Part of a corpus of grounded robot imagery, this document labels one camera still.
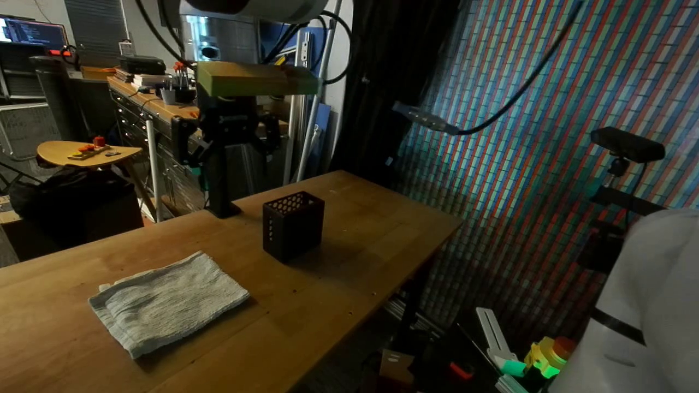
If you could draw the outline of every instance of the workbench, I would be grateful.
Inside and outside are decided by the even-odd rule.
[[[277,263],[261,203],[326,202],[317,250]],[[0,391],[288,391],[457,231],[458,221],[348,173],[237,198],[242,214],[192,213],[0,268]],[[139,361],[87,300],[99,284],[209,253],[251,300]]]

